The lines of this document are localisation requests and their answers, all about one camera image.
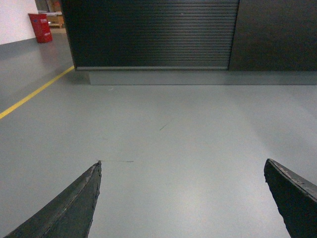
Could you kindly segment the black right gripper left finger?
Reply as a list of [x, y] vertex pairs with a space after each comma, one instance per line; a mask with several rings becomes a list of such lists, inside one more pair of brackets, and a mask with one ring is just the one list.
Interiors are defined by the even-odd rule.
[[7, 238], [87, 238], [102, 179], [98, 161]]

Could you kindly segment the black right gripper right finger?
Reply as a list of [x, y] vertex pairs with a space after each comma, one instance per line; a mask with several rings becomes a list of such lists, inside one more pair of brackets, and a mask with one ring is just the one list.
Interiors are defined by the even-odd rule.
[[317, 236], [317, 186], [273, 159], [264, 177], [286, 229], [292, 238]]

